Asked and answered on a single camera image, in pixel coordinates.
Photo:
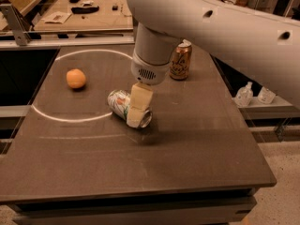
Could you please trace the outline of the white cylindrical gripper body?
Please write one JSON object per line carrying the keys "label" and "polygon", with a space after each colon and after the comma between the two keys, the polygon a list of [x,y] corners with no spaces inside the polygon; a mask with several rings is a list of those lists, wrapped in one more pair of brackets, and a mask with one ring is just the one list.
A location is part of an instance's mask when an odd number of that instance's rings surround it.
{"label": "white cylindrical gripper body", "polygon": [[139,83],[158,85],[165,80],[169,65],[151,65],[144,62],[135,52],[132,56],[131,72]]}

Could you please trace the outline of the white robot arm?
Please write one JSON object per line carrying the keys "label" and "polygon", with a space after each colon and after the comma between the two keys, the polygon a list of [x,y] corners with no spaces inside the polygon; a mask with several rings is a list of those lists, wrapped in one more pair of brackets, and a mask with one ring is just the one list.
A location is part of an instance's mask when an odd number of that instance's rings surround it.
{"label": "white robot arm", "polygon": [[300,22],[217,0],[127,0],[138,21],[131,71],[162,83],[186,39],[300,107]]}

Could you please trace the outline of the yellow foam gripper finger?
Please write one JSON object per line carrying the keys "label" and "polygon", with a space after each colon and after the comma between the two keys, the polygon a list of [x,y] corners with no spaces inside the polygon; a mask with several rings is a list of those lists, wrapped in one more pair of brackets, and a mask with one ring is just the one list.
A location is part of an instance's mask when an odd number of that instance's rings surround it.
{"label": "yellow foam gripper finger", "polygon": [[152,120],[150,103],[153,90],[149,85],[138,82],[131,88],[127,124],[131,128],[146,128]]}

